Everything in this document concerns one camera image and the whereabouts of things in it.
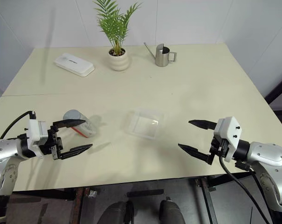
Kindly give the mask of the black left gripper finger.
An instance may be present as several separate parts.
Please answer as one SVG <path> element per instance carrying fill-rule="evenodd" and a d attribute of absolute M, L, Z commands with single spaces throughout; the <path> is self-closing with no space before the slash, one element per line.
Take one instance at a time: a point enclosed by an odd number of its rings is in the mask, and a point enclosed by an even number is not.
<path fill-rule="evenodd" d="M 77 155 L 85 152 L 86 150 L 88 150 L 92 146 L 93 146 L 93 144 L 87 144 L 87 145 L 82 145 L 82 146 L 71 148 L 68 152 L 60 153 L 59 159 L 64 160 L 64 159 L 68 159 L 68 158 L 77 156 Z"/>
<path fill-rule="evenodd" d="M 53 126 L 57 129 L 63 127 L 70 128 L 70 127 L 78 126 L 83 123 L 85 123 L 85 120 L 83 119 L 65 119 L 65 120 L 53 122 Z"/>

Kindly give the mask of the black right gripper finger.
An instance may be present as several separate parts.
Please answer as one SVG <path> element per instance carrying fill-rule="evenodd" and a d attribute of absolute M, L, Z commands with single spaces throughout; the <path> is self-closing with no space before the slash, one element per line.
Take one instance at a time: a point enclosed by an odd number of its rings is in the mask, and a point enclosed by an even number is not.
<path fill-rule="evenodd" d="M 197 159 L 202 160 L 202 161 L 208 161 L 208 159 L 209 159 L 209 155 L 199 152 L 198 149 L 196 149 L 196 148 L 193 148 L 193 147 L 188 146 L 188 145 L 183 145 L 183 144 L 178 144 L 178 146 L 182 150 L 184 150 L 187 154 L 189 154 L 190 156 L 192 156 L 194 158 L 197 158 Z"/>
<path fill-rule="evenodd" d="M 194 120 L 190 120 L 188 121 L 188 123 L 195 125 L 196 127 L 208 130 L 214 130 L 216 128 L 217 123 L 215 122 L 211 122 L 211 121 L 207 121 L 207 120 L 199 120 L 199 119 L 194 119 Z"/>

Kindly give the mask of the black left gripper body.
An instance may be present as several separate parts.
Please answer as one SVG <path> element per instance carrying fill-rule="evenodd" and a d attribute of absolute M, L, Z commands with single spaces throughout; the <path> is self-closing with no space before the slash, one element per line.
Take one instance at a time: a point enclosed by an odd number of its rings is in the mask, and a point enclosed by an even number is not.
<path fill-rule="evenodd" d="M 51 154 L 54 160 L 62 159 L 62 140 L 57 136 L 58 128 L 54 125 L 48 130 L 48 138 L 44 145 L 39 145 L 43 155 Z"/>

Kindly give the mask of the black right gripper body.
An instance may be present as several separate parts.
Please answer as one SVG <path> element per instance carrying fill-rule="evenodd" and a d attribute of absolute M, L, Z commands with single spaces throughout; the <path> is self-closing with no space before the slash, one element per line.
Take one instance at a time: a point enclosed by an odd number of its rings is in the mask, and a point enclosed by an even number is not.
<path fill-rule="evenodd" d="M 217 140 L 215 137 L 213 137 L 209 150 L 210 154 L 207 159 L 207 164 L 212 165 L 212 162 L 216 155 L 219 157 L 226 158 L 228 150 L 229 142 L 226 139 Z"/>

